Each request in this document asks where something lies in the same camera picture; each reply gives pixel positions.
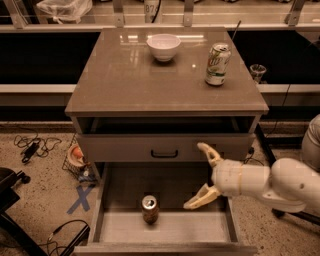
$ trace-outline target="cabinet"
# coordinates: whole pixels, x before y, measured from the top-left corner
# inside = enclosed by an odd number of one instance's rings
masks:
[[[158,33],[182,40],[168,63],[146,45]],[[232,57],[225,84],[212,87],[205,68],[218,41],[232,46]],[[252,255],[238,240],[231,199],[194,212],[182,206],[210,176],[197,143],[244,159],[267,111],[224,28],[103,29],[66,108],[100,179],[89,243],[76,254]],[[160,198],[154,226],[140,218],[137,202],[146,193]]]

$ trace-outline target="floor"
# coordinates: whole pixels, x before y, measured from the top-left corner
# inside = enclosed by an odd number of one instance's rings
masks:
[[[303,135],[307,123],[261,123],[263,130],[270,136]],[[47,157],[33,156],[27,164],[22,163],[22,148],[15,145],[22,137],[47,140],[48,148],[57,143]],[[77,187],[82,185],[85,190],[88,182],[79,183],[78,179],[68,170],[64,163],[66,153],[73,143],[74,129],[69,122],[60,123],[0,123],[0,166],[15,172],[24,171],[31,177],[29,184],[16,184],[14,190],[21,199],[14,204],[7,214],[20,225],[32,239],[42,246],[50,255],[57,255],[55,244],[47,250],[45,244],[50,234],[61,224],[81,219],[90,224],[97,197],[98,186],[88,194],[90,209],[81,205],[72,212],[71,206],[78,199]],[[258,140],[253,147],[255,160],[250,164],[267,165],[266,157]],[[292,157],[299,159],[300,149],[274,149],[276,158]],[[286,214],[276,218],[271,209],[257,200],[245,196],[233,198],[236,225],[239,236],[245,245],[253,245],[260,256],[311,256],[319,255],[320,227]],[[54,235],[53,241],[59,246],[67,245],[83,227],[82,222],[73,222]],[[16,247],[14,240],[0,230],[0,255],[27,255],[20,248],[7,248],[3,244]]]

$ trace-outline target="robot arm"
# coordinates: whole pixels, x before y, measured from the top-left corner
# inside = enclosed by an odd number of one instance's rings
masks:
[[[184,204],[185,209],[196,209],[215,200],[219,195],[246,195],[284,212],[300,212],[307,205],[320,213],[320,115],[313,119],[302,144],[306,163],[282,158],[272,167],[243,164],[224,160],[205,143],[198,143],[211,165],[214,186],[207,184]]]

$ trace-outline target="drawer handle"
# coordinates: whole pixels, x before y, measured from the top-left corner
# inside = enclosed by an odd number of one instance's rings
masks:
[[[176,158],[178,154],[178,150],[176,150],[172,154],[155,153],[153,150],[151,150],[151,156],[154,158]]]

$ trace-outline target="blue object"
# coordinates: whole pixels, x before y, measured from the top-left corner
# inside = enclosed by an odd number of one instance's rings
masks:
[[[77,187],[77,192],[79,195],[79,198],[75,203],[70,207],[70,209],[67,211],[68,214],[72,214],[80,204],[82,204],[82,207],[85,211],[90,210],[89,203],[87,201],[87,195],[90,193],[90,191],[95,187],[94,184],[89,185],[89,187],[86,190],[83,190],[82,186]]]

